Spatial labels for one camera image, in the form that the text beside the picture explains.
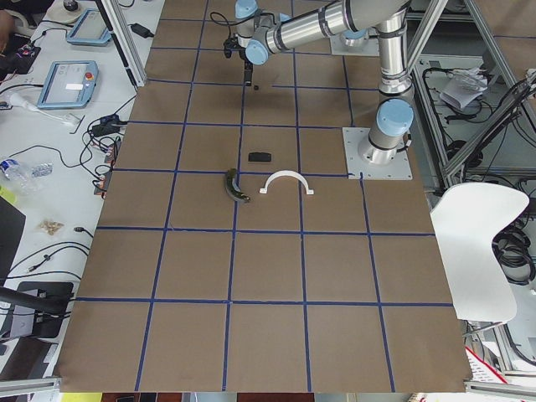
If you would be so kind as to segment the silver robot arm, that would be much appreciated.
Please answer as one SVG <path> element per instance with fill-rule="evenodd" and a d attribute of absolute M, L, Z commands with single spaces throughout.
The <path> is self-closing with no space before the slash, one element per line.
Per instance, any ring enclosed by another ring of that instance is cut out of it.
<path fill-rule="evenodd" d="M 291 17 L 261 8 L 256 1 L 236 1 L 234 20 L 212 12 L 211 21 L 225 26 L 224 57 L 237 54 L 244 62 L 244 84 L 252 85 L 256 65 L 273 54 L 285 53 L 319 39 L 342 37 L 356 41 L 368 35 L 370 23 L 358 26 L 351 14 L 351 1 L 331 1 L 307 13 Z"/>
<path fill-rule="evenodd" d="M 239 46 L 253 65 L 262 65 L 273 54 L 319 39 L 355 40 L 374 28 L 379 48 L 380 102 L 367 138 L 358 145 L 358 155 L 369 165 L 386 166 L 398 154 L 414 120 L 409 98 L 413 85 L 407 62 L 409 6 L 407 1 L 331 1 L 288 17 L 270 13 L 255 1 L 238 1 L 234 15 L 239 25 Z"/>

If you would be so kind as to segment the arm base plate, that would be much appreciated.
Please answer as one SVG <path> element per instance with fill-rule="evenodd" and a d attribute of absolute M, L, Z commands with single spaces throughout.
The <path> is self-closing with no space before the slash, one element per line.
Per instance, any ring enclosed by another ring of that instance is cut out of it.
<path fill-rule="evenodd" d="M 346 39 L 341 34 L 330 38 L 331 54 L 342 56 L 379 57 L 379 41 L 375 34 L 359 39 Z"/>
<path fill-rule="evenodd" d="M 369 128 L 344 127 L 343 145 L 349 179 L 413 179 L 410 161 L 402 141 L 391 150 L 380 150 L 369 142 Z"/>

